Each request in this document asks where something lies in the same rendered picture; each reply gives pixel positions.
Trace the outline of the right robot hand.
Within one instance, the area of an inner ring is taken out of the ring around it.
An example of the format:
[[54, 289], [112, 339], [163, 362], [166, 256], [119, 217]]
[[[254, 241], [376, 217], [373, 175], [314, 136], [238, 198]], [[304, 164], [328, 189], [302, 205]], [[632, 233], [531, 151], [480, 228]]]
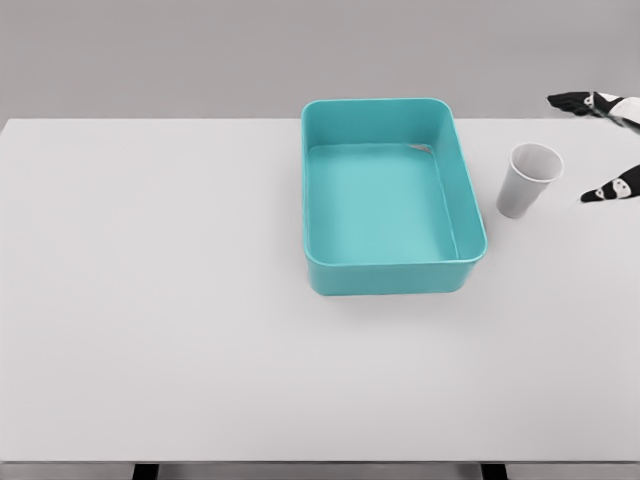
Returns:
[[[547, 96], [548, 103], [577, 117], [604, 118], [640, 136], [640, 97], [597, 91], [566, 92]], [[640, 197], [640, 164], [619, 174], [580, 197], [582, 203], [626, 200]]]

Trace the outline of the white paper cup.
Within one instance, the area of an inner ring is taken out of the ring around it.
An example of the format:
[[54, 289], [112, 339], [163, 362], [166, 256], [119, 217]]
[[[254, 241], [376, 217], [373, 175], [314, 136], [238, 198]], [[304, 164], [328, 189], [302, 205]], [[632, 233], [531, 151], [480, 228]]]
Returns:
[[521, 218], [563, 171], [564, 161], [555, 150], [539, 143], [515, 146], [496, 200], [497, 210], [508, 218]]

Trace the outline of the teal plastic basket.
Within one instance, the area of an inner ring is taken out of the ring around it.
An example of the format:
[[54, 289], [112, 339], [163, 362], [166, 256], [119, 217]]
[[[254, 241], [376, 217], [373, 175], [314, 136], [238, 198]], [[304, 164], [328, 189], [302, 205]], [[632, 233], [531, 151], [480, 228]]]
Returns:
[[488, 238], [450, 107], [316, 100], [301, 112], [302, 237], [325, 296], [449, 293]]

